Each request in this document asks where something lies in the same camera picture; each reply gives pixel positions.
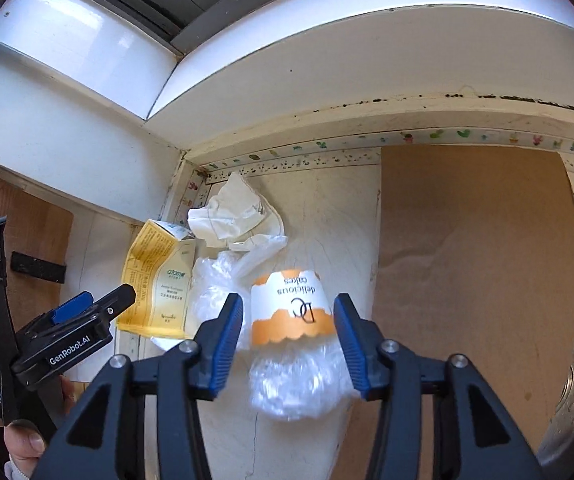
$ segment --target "decorative border tape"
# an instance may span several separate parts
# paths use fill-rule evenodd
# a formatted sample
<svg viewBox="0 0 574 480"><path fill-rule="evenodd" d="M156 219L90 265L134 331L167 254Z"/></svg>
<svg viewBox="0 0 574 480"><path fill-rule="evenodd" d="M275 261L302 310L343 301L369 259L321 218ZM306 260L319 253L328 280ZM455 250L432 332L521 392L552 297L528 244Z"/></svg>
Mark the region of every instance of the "decorative border tape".
<svg viewBox="0 0 574 480"><path fill-rule="evenodd" d="M268 162L253 162L235 168L215 170L207 175L205 182L215 184L227 180L236 170L243 176L283 173L285 171L313 170L314 168L339 168L341 166L367 166L381 163L380 148L361 150L336 150L324 153L305 153L304 155L285 156Z"/></svg>
<svg viewBox="0 0 574 480"><path fill-rule="evenodd" d="M217 178L220 180L222 178L221 171L223 170L230 172L233 168L258 162L271 162L271 166L265 166L265 168L273 168L276 164L279 166L284 165L284 159L291 158L294 155L322 154L337 150L363 150L365 148L401 146L404 144L493 144L523 146L574 155L574 139L566 137L489 128L424 128L421 130L376 132L299 142L218 160L205 164L203 169L210 174L208 177L209 181L213 181L216 176L211 176L212 173L218 173L219 176ZM256 171L266 173L266 171L261 171L258 168L256 168Z"/></svg>

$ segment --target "dark stain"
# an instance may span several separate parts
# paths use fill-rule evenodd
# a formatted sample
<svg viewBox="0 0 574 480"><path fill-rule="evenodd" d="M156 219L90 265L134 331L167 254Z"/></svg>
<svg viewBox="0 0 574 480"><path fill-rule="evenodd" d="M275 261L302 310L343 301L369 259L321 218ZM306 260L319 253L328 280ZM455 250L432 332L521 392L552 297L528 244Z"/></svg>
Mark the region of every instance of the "dark stain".
<svg viewBox="0 0 574 480"><path fill-rule="evenodd" d="M530 97L518 97L515 95L502 95L500 99L506 99L507 101L522 101L525 103L537 103L539 105L555 106L556 108L564 108L566 110L573 110L574 106L571 105L560 105L558 103L553 103L551 101L543 101L542 99L532 99Z"/></svg>
<svg viewBox="0 0 574 480"><path fill-rule="evenodd" d="M515 95L501 95L500 99L505 99L507 101L522 101L524 103L535 103L535 99L531 99L529 97L518 97Z"/></svg>

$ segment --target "brown cardboard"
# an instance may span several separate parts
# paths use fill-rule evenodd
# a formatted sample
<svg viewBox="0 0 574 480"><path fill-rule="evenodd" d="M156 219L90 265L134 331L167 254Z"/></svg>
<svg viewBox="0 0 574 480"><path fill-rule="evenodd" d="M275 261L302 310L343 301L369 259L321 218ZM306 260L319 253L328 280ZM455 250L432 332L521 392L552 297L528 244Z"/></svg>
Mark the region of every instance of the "brown cardboard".
<svg viewBox="0 0 574 480"><path fill-rule="evenodd" d="M73 215L0 180L0 216L4 215L8 217L5 227L7 295L14 327L19 329L38 314L58 306L61 286L11 272L11 253L19 251L64 264Z"/></svg>
<svg viewBox="0 0 574 480"><path fill-rule="evenodd" d="M574 200L558 154L383 148L373 320L419 355L467 354L537 449L574 343ZM428 400L422 479L432 467ZM377 402L355 404L333 480L365 476L377 415Z"/></svg>

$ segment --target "plastic bag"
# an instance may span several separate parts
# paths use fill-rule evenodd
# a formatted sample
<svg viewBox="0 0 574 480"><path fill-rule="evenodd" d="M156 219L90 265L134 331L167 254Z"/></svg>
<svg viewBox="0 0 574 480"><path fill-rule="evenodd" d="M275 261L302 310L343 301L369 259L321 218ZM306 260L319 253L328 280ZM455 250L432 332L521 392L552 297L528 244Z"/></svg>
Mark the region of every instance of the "plastic bag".
<svg viewBox="0 0 574 480"><path fill-rule="evenodd" d="M249 386L252 406L278 420L317 418L357 394L337 336L260 347Z"/></svg>
<svg viewBox="0 0 574 480"><path fill-rule="evenodd" d="M187 296L189 309L185 331L195 333L203 321L214 319L231 292L243 300L243 325L237 350L251 346L251 296L241 280L264 261L272 258L287 244L286 236L275 236L247 253L221 251L215 260L198 258L193 264L192 285Z"/></svg>

